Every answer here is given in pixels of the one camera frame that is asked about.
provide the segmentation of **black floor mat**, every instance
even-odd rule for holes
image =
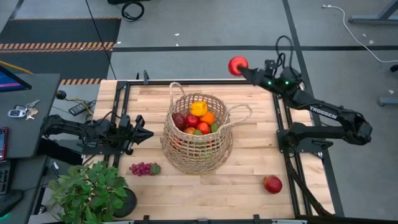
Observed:
[[[95,19],[103,42],[118,38],[120,19]],[[99,42],[91,19],[12,19],[0,34],[0,43]]]
[[[109,49],[117,41],[121,20],[102,18],[95,22]],[[97,84],[106,79],[109,68],[100,43],[91,19],[14,19],[0,34],[0,60],[33,73],[59,73],[65,85]]]
[[[109,67],[108,58],[105,52],[101,50],[89,52],[10,53],[0,54],[0,60],[28,69],[33,73],[59,73],[63,80],[106,79]]]

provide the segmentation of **monitor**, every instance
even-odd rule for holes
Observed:
[[[0,92],[30,90],[32,87],[0,65]]]

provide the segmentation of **yellow and black hazard tape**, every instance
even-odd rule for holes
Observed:
[[[17,18],[17,19],[10,19],[10,21],[79,20],[79,19],[91,19],[91,17],[82,17],[82,18]],[[121,18],[120,17],[97,17],[94,19],[121,19]]]
[[[72,78],[61,80],[60,85],[93,85],[100,84],[104,78]]]
[[[0,44],[0,53],[82,52],[104,48],[112,51],[114,46],[114,42],[14,43]]]

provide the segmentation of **green led light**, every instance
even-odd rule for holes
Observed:
[[[10,213],[5,214],[3,217],[0,217],[0,220],[5,220],[9,215]]]

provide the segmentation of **woven basket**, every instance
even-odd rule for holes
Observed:
[[[172,87],[180,87],[183,96],[174,103]],[[215,122],[220,126],[216,133],[196,136],[180,131],[172,119],[173,113],[181,113],[184,116],[190,113],[190,105],[196,101],[204,101],[208,105],[208,111],[215,116]],[[229,122],[229,112],[237,107],[245,106],[249,114],[237,121]],[[179,171],[202,175],[213,172],[222,166],[232,150],[232,126],[242,122],[252,115],[252,109],[248,105],[237,105],[228,109],[219,98],[202,94],[191,93],[186,95],[181,85],[177,82],[170,84],[170,108],[164,125],[162,147],[166,158]]]

